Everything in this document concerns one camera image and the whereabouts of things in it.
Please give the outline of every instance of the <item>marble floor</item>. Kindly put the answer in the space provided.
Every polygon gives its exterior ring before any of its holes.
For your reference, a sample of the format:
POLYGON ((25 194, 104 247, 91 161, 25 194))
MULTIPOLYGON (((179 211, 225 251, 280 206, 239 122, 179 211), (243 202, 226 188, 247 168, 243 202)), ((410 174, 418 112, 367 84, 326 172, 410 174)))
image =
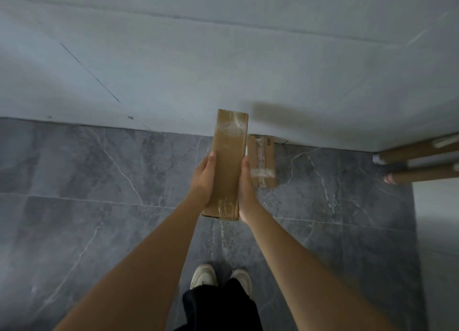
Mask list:
MULTIPOLYGON (((0 119, 0 330, 51 330, 185 196, 212 138, 0 119)), ((411 186, 371 154, 277 144, 261 203, 302 245, 405 330, 427 330, 411 186)), ((245 268, 265 330, 294 330, 249 228, 200 217, 179 297, 199 264, 245 268)))

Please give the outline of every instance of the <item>person's left hand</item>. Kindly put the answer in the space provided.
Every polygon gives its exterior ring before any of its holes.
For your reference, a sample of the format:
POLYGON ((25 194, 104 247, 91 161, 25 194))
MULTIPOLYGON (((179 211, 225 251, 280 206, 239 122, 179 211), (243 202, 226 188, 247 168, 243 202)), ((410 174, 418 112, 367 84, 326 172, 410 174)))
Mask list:
POLYGON ((212 194, 213 177, 215 176, 215 152, 205 156, 195 169, 193 180, 190 185, 190 193, 202 197, 202 201, 207 204, 212 194))

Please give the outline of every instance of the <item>person's right arm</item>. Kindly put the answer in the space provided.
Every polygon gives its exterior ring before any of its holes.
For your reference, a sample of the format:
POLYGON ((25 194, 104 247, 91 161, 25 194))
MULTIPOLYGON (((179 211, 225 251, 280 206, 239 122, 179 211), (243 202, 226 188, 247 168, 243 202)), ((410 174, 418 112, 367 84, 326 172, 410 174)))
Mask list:
POLYGON ((240 217, 252 230, 299 330, 396 329, 262 207, 252 189, 247 157, 242 162, 239 189, 240 217))

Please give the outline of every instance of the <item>hand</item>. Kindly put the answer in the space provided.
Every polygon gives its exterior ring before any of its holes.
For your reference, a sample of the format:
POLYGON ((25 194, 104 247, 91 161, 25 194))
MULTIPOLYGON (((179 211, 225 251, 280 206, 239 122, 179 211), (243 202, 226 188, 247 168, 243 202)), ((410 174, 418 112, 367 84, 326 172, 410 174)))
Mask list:
POLYGON ((215 152, 205 156, 195 169, 190 185, 190 193, 202 198, 204 205, 209 203, 213 189, 213 178, 215 176, 215 152))
POLYGON ((250 164, 247 156, 242 160, 242 170, 239 179, 239 216, 248 224, 248 217, 260 202, 253 191, 252 178, 250 177, 250 164))

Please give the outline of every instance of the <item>white shoe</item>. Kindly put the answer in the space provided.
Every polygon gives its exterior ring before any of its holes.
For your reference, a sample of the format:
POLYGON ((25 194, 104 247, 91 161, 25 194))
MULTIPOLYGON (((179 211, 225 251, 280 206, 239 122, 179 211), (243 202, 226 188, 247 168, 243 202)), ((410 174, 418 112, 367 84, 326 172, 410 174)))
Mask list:
POLYGON ((201 285, 217 286, 217 275, 210 264, 202 264, 196 268, 193 278, 191 279, 190 290, 201 285))
POLYGON ((241 269, 235 270, 229 278, 236 278, 246 294, 252 298, 252 281, 250 280, 248 271, 241 269))

